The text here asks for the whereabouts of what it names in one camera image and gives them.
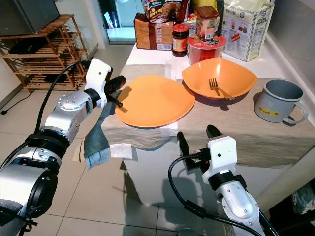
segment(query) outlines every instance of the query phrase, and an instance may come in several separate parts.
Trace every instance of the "red lid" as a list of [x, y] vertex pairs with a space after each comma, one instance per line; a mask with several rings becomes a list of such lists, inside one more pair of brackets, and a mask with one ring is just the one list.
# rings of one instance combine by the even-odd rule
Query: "red lid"
[[224, 36], [214, 36], [213, 39], [201, 40], [197, 35], [188, 38], [188, 44], [198, 49], [216, 49], [226, 45]]
[[186, 32], [189, 30], [189, 26], [187, 24], [176, 24], [173, 26], [173, 31], [175, 32]]
[[202, 6], [197, 8], [198, 16], [201, 18], [209, 19], [209, 18], [217, 18], [219, 16], [217, 10], [215, 10], [211, 6]]

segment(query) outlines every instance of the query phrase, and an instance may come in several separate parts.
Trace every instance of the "gray mug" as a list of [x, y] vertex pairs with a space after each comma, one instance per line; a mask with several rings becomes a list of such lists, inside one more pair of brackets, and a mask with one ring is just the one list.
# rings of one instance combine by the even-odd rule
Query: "gray mug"
[[[273, 79], [265, 84], [255, 104], [255, 112], [266, 121], [276, 123], [285, 121], [297, 124], [304, 121], [309, 115], [307, 108], [299, 102], [302, 97], [303, 90], [295, 83]], [[303, 118], [299, 121], [288, 119], [295, 106], [303, 111]]]

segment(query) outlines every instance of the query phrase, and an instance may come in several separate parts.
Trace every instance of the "plastic container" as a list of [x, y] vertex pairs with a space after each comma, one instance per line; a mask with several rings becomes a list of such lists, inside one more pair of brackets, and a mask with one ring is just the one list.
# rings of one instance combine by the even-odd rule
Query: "plastic container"
[[221, 57], [226, 38], [215, 36], [213, 39], [201, 40], [195, 37], [188, 38], [189, 45], [189, 62], [191, 65], [209, 58]]
[[183, 57], [187, 54], [187, 38], [189, 26], [186, 24], [176, 24], [173, 26], [173, 55]]
[[211, 6], [197, 8], [197, 35], [201, 39], [211, 39], [218, 29], [219, 13]]

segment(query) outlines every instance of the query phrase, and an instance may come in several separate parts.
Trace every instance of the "mug handle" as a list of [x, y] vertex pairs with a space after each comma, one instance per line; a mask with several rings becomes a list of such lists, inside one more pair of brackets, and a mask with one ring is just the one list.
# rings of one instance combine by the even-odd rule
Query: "mug handle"
[[288, 118], [284, 118], [283, 120], [285, 122], [288, 122], [290, 124], [298, 124], [298, 123], [301, 123], [302, 121], [304, 121], [308, 116], [309, 116], [309, 112], [307, 110], [307, 108], [300, 102], [296, 102], [295, 103], [296, 106], [298, 106], [302, 112], [303, 112], [303, 118], [299, 121], [295, 121], [295, 120], [291, 120], [291, 119], [288, 119]]

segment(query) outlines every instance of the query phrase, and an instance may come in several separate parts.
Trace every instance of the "brown box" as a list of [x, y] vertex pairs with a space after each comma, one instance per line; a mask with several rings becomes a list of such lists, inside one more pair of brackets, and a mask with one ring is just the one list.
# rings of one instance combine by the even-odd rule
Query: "brown box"
[[137, 13], [134, 18], [137, 48], [172, 50], [173, 21], [151, 23], [145, 14]]

